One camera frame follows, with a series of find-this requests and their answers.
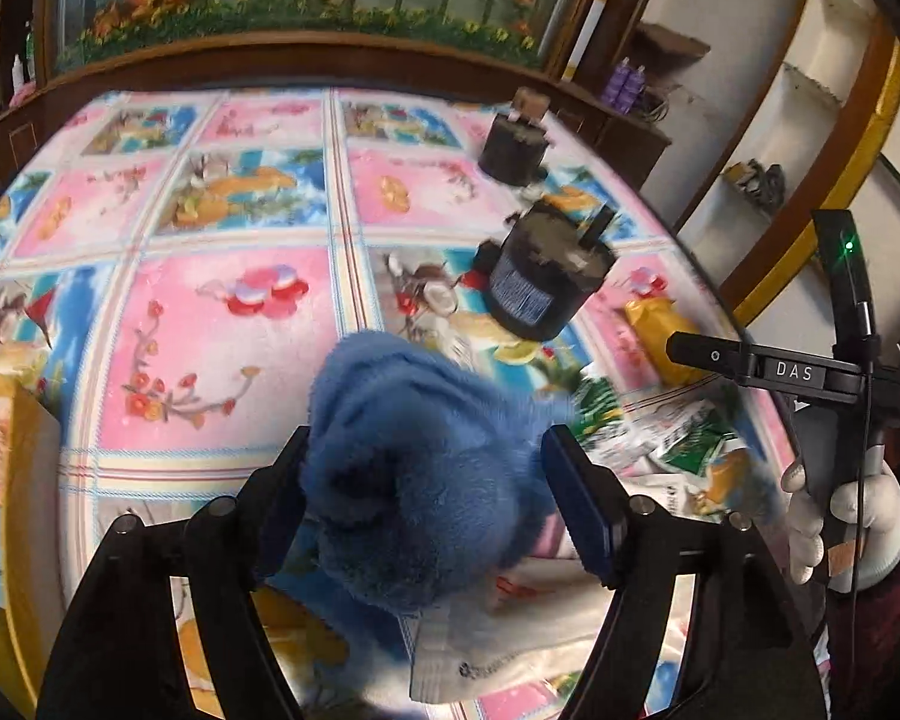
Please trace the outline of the maroon sleeved right forearm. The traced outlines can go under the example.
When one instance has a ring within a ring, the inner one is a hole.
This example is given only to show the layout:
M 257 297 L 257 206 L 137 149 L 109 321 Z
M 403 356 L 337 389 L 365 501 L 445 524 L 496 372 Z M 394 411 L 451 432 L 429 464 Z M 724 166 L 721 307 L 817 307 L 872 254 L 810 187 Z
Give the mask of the maroon sleeved right forearm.
M 831 593 L 832 718 L 900 718 L 900 561 L 888 577 L 857 596 L 857 648 L 850 668 L 850 596 Z

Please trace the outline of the white gloved right hand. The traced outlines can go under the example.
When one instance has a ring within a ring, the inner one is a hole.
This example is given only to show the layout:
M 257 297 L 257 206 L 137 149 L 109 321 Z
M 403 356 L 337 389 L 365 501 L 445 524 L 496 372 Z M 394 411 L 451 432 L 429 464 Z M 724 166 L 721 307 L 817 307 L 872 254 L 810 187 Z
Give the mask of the white gloved right hand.
M 862 555 L 857 561 L 857 589 L 870 590 L 888 577 L 900 563 L 900 486 L 883 458 L 883 447 L 866 452 L 881 460 L 881 472 L 867 476 L 863 486 L 847 483 L 832 493 L 827 511 L 854 536 L 863 500 Z M 827 556 L 823 541 L 823 509 L 806 490 L 806 470 L 794 461 L 782 475 L 781 488 L 790 496 L 785 516 L 788 541 L 788 575 L 805 585 Z

